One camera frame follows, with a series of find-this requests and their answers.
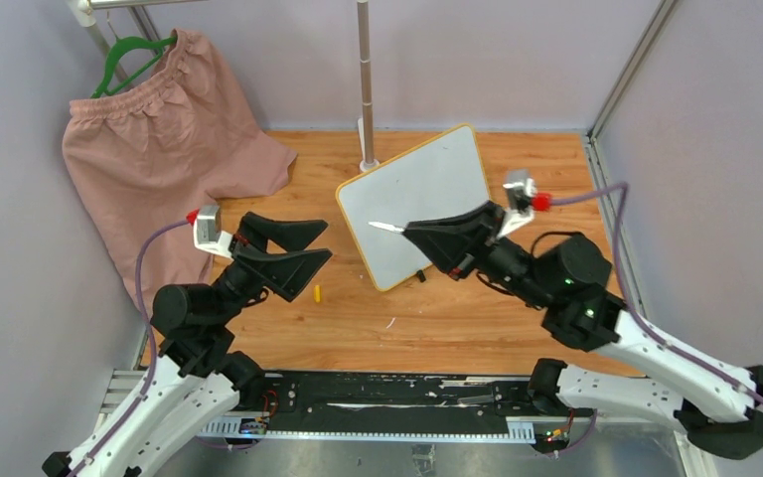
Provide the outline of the yellow framed whiteboard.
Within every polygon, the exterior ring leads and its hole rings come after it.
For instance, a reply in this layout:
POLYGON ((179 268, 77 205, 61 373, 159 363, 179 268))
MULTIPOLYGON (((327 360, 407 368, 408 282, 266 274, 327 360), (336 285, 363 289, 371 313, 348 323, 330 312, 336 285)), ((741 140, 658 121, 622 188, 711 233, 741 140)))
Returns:
POLYGON ((460 124, 342 183, 336 201, 374 287, 389 291, 431 265, 372 222, 404 226, 468 212, 490 199, 476 132, 460 124))

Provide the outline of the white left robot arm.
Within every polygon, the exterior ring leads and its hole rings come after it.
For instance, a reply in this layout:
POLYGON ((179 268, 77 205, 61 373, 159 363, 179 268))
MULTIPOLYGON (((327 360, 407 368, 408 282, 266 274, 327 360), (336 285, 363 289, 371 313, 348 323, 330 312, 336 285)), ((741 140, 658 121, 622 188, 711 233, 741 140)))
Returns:
POLYGON ((264 370, 231 352, 229 322, 276 295, 293 301, 331 258, 311 243, 324 220, 275 221, 246 213, 234 233, 222 230, 219 207, 203 206, 153 233, 141 246, 142 277, 149 246, 187 226, 196 249, 229 260, 213 283, 166 284, 147 306, 136 288, 150 351, 147 371, 112 415, 71 451, 52 453, 47 476, 152 476, 213 418, 257 408, 271 395, 264 370))

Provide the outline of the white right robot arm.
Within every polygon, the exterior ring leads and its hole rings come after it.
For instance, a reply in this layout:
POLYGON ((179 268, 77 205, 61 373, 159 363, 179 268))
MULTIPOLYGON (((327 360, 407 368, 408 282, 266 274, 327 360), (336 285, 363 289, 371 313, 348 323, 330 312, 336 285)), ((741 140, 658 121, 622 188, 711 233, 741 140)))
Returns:
POLYGON ((714 456, 742 460, 763 449, 763 366, 736 367, 633 316, 607 288, 611 263, 581 233, 534 254, 507 225, 527 217, 488 202, 460 216, 411 222, 403 236, 455 280, 485 285, 543 312, 542 327, 564 347, 595 353, 638 371, 624 378, 558 359, 536 363, 528 401, 540 414, 589 408, 628 414, 684 434, 714 456))

